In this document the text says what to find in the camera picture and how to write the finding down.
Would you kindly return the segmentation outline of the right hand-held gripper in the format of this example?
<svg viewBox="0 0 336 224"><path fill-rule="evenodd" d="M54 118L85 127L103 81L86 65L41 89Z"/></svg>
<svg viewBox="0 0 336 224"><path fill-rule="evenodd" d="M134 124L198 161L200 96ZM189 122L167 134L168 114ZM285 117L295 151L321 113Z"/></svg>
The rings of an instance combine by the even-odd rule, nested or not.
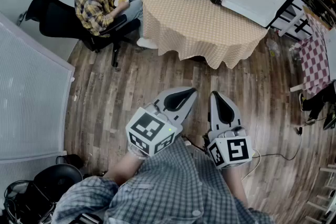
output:
<svg viewBox="0 0 336 224"><path fill-rule="evenodd" d="M215 167L224 169L252 161L251 138L240 126L241 114L237 105L229 97L213 91L209 97L209 114L206 151Z"/></svg>

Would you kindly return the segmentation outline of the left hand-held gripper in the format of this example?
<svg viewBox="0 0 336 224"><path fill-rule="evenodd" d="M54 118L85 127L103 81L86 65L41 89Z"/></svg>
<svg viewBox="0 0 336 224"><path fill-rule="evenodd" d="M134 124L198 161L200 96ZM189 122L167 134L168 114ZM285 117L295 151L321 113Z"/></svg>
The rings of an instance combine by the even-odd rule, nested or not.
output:
<svg viewBox="0 0 336 224"><path fill-rule="evenodd" d="M128 142L154 156L175 141L197 98L197 89L176 87L162 91L145 108L138 108L126 125Z"/></svg>

